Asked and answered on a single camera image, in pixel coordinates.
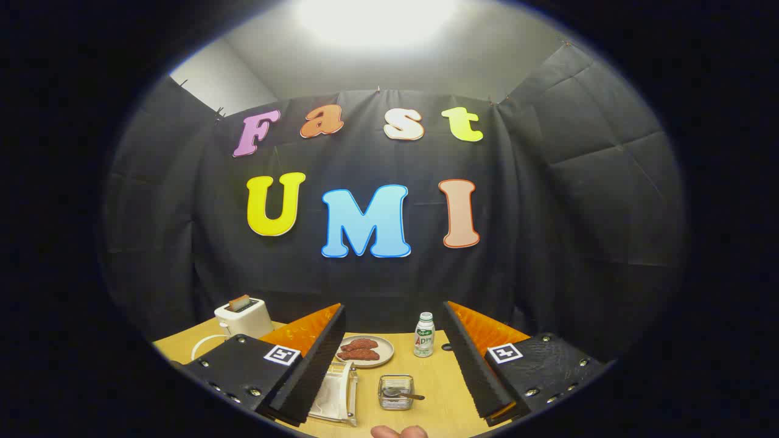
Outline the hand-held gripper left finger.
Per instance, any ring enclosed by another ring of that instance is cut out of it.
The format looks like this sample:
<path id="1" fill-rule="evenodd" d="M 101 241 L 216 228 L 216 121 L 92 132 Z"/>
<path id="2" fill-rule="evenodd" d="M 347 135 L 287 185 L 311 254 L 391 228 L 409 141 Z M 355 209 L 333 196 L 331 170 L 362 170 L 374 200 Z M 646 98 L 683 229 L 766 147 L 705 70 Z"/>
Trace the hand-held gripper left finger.
<path id="1" fill-rule="evenodd" d="M 229 404 L 299 426 L 340 348 L 344 312 L 336 303 L 261 338 L 230 336 L 181 371 Z"/>

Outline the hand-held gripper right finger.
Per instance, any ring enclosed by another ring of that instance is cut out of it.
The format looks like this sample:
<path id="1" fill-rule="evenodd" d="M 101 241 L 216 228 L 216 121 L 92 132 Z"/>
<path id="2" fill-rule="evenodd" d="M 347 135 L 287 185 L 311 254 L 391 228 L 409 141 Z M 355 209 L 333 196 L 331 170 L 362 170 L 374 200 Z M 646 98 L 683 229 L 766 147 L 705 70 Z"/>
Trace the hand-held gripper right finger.
<path id="1" fill-rule="evenodd" d="M 610 366 L 554 333 L 529 336 L 456 302 L 442 307 L 460 372 L 489 426 L 558 405 Z"/>

